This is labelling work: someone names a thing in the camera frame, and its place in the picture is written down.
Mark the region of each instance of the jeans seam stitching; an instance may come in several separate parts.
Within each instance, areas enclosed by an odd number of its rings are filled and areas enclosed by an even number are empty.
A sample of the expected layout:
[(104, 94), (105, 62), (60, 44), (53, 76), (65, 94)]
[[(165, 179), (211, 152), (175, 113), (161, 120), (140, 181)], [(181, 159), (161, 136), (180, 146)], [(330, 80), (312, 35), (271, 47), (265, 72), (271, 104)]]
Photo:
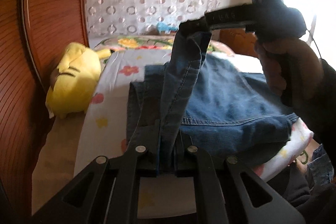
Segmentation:
[(176, 92), (175, 97), (174, 97), (174, 99), (173, 99), (173, 101), (172, 101), (172, 104), (170, 105), (170, 107), (169, 107), (169, 109), (168, 109), (168, 111), (167, 111), (167, 115), (166, 115), (166, 119), (165, 119), (164, 126), (168, 123), (168, 116), (169, 116), (169, 113), (171, 112), (171, 110), (172, 110), (172, 108), (173, 108), (173, 106), (174, 106), (174, 103), (175, 103), (175, 101), (177, 100), (177, 97), (179, 96), (179, 92), (180, 92), (182, 86), (184, 85), (184, 82), (185, 82), (185, 79), (186, 79), (186, 77), (187, 77), (187, 75), (188, 75), (190, 66), (191, 66), (191, 62), (189, 62), (189, 66), (188, 66), (188, 68), (187, 68), (187, 70), (186, 70), (186, 72), (185, 72), (185, 74), (184, 74), (184, 76), (183, 76), (183, 81), (182, 81), (182, 83), (180, 84), (180, 87), (178, 88), (178, 91)]
[[(273, 117), (274, 115), (269, 115), (269, 116), (262, 116), (262, 117), (256, 117), (256, 118), (251, 118), (251, 119), (245, 119), (245, 120), (239, 120), (239, 121), (234, 121), (234, 122), (215, 122), (215, 121), (202, 121), (202, 120), (197, 120), (197, 119), (193, 119), (193, 118), (187, 118), (184, 117), (183, 119), (187, 119), (187, 120), (192, 120), (193, 122), (187, 122), (187, 125), (209, 125), (209, 126), (239, 126), (242, 124), (245, 124), (247, 122), (252, 122), (255, 120), (259, 120), (259, 119), (263, 119), (263, 118), (269, 118), (269, 117)], [(290, 121), (294, 120), (297, 118), (297, 116), (295, 115), (294, 117), (287, 117)]]

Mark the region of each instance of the wooden wardrobe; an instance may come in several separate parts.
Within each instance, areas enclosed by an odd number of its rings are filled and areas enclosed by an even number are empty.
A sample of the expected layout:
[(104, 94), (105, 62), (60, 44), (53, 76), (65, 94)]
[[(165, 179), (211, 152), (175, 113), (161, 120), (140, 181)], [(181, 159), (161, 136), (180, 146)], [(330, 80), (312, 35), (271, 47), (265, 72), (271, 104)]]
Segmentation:
[(81, 0), (0, 0), (0, 177), (22, 218), (49, 132), (49, 75), (65, 46), (88, 45)]

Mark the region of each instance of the black sleeve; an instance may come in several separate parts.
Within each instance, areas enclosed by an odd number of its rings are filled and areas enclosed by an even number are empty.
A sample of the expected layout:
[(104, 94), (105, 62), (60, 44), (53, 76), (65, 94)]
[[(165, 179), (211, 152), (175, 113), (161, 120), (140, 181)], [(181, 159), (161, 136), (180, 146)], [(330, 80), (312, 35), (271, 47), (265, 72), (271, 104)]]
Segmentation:
[(336, 137), (336, 71), (321, 60), (324, 78), (316, 91), (316, 95), (295, 110), (310, 130), (320, 139), (332, 164), (336, 167), (336, 151), (334, 139)]

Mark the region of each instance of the metal rivet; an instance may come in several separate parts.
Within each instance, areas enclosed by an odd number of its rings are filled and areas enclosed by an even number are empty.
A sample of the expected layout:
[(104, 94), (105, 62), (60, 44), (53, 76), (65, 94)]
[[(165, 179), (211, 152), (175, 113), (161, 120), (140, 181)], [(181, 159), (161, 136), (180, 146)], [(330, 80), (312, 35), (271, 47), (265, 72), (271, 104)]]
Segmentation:
[(236, 164), (238, 162), (238, 159), (236, 156), (231, 155), (226, 158), (226, 161), (230, 164)]
[(197, 152), (197, 150), (198, 150), (197, 146), (191, 145), (188, 147), (188, 151), (191, 153), (195, 153)]
[(137, 147), (135, 148), (135, 150), (136, 150), (137, 152), (139, 152), (139, 153), (143, 153), (143, 152), (146, 151), (146, 147), (143, 146), (143, 145), (139, 145), (139, 146), (137, 146)]
[(104, 163), (106, 163), (106, 157), (99, 156), (98, 158), (96, 158), (96, 163), (98, 163), (98, 164), (104, 164)]

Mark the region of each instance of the denim fabric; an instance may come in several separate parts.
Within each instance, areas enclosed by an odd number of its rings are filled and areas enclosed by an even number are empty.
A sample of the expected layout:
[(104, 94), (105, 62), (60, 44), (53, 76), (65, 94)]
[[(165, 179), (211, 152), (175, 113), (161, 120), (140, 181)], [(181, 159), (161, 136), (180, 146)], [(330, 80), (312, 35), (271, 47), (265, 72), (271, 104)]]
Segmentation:
[(161, 163), (169, 164), (180, 129), (211, 155), (262, 164), (286, 144), (297, 116), (271, 93), (263, 75), (238, 72), (229, 61), (206, 55), (210, 37), (198, 32), (186, 39), (178, 32), (171, 61), (147, 66), (144, 82), (131, 84), (127, 139), (142, 130), (135, 121), (144, 98), (151, 97), (160, 100)]
[(312, 162), (308, 163), (307, 181), (310, 188), (315, 185), (324, 185), (331, 183), (334, 178), (334, 168), (331, 164), (327, 152), (320, 145), (312, 155)]

